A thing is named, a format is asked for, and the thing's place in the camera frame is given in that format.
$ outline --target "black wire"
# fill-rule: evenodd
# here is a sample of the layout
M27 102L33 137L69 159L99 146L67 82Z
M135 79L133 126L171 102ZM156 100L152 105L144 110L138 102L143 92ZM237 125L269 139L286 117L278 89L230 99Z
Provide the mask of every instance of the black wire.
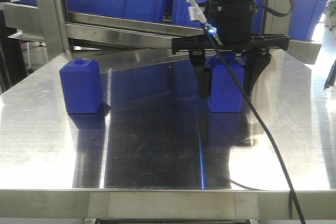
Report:
M46 47L46 46L40 46L40 45L39 46L33 46L33 47L30 47L29 50L37 48L37 47Z
M293 219L293 196L292 192L289 193L288 198L289 219Z
M206 64L206 66L208 66L208 65L211 63L211 61L212 61L213 59L215 59L215 58L216 58L216 55L213 55L213 56L211 57L210 61Z
M226 70L228 71L228 73L230 74L231 78L233 79L234 83L237 85L238 89L241 91L245 101L247 102L248 106L250 107L250 109L252 110L254 116L257 118L258 122L260 123L261 127L264 129L265 133L267 134L271 144L272 144L272 147L278 157L278 160L279 160L279 163L280 163L280 166L282 168L282 171L285 175L285 178L286 178L286 181L287 181L287 184L289 186L289 189L290 189L290 194L293 198L293 202L295 204L295 208L298 212L298 215L299 215L299 218L300 218L300 221L302 224L306 224L306 220L304 219L305 217L303 216L303 213L302 213L302 209L301 209L301 206L300 206L300 202L299 202L299 199L298 199L298 196L295 192L295 189L294 189L294 186L293 186L293 183L290 179L290 176L289 176L289 173L287 171L287 168L286 168L286 165L284 163L284 160L282 159L282 156L281 156L281 153L280 153L280 150L271 134L271 132L269 131L268 127L266 126L266 124L264 123L264 121L261 119L259 113L257 112L256 108L253 106L252 102L250 101L248 95L246 94L246 92L244 91L244 88L242 87L242 85L240 85L237 77L235 76L235 74L233 73L231 67L228 65L228 63L226 62L225 58L221 55L217 45L216 45L216 42L213 40L212 36L207 32L207 30L205 29L205 26L204 24L202 24L202 29L205 33L205 35L209 38L213 48L215 49L218 57L220 58L220 60L222 61L222 63L224 64Z
M241 188L243 188L243 189L253 190L253 191L265 191L265 190L258 189L258 188L253 188L253 187L249 187L249 186L244 186L243 184L238 183L238 182L236 182L236 181L234 181L234 180L232 180L232 179L229 179L229 180L230 180L230 182L231 182L232 184L235 184L236 186L239 186L239 187L241 187Z

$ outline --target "black mounting bracket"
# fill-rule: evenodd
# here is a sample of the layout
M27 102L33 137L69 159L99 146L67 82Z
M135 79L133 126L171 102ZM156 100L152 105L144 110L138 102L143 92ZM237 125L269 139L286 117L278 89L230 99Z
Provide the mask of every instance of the black mounting bracket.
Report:
M283 34L252 34L251 41L245 44L222 45L222 51L230 50L241 54L245 60L244 90L250 96L251 91L263 70L271 61L270 48L288 49L289 37ZM205 65L205 50L213 49L205 35L172 39L172 52L187 50L198 81L198 96L208 97L211 85L211 70Z

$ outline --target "green plant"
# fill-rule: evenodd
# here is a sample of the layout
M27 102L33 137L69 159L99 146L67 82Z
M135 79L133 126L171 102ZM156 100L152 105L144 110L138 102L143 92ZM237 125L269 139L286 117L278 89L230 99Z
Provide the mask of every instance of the green plant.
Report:
M330 1L327 5L328 15L332 17L336 13L336 0Z

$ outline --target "blue bottle-shaped block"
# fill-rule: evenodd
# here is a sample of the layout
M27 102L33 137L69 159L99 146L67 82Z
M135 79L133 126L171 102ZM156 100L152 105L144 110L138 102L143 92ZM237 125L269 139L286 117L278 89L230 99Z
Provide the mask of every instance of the blue bottle-shaped block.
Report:
M244 84L245 68L233 57L232 52L223 54L241 85ZM211 112L240 112L243 95L227 72L221 60L211 62L211 90L208 105Z
M75 59L59 70L67 112L96 113L103 102L99 65Z

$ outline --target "metal table surface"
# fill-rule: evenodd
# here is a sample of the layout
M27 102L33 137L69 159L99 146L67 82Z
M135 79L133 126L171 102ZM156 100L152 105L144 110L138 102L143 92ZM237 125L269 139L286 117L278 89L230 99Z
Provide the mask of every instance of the metal table surface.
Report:
M102 73L106 103L96 114L66 113L63 55L0 96L0 217L291 218L261 126L246 104L210 113L187 55L87 57ZM307 219L336 219L336 91L323 85L276 50L251 97Z

